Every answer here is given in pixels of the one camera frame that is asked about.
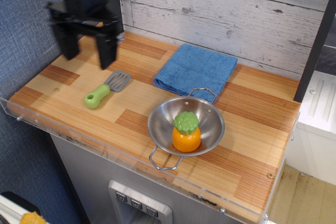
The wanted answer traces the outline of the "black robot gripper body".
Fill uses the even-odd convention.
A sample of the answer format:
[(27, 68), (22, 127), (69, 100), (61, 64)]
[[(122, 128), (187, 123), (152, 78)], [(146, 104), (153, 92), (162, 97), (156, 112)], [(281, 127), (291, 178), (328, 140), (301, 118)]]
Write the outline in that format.
[[(123, 40), (123, 33), (117, 34), (116, 25), (110, 19), (110, 13), (106, 9), (107, 0), (62, 0), (61, 2), (49, 2), (47, 8), (50, 10), (51, 20), (65, 23), (69, 27), (71, 24), (80, 25), (83, 22), (102, 22), (103, 32), (115, 37), (118, 41)], [(89, 34), (93, 36), (96, 32), (93, 28), (72, 28), (76, 34)]]

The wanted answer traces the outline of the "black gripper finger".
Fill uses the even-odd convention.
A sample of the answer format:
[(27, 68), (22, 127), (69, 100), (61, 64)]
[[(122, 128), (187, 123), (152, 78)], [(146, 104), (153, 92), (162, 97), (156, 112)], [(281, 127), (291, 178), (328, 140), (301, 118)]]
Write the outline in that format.
[(51, 27), (62, 54), (68, 59), (73, 59), (79, 53), (77, 34), (65, 23), (51, 20)]
[(95, 38), (101, 69), (104, 70), (116, 60), (118, 40), (106, 34), (97, 34)]

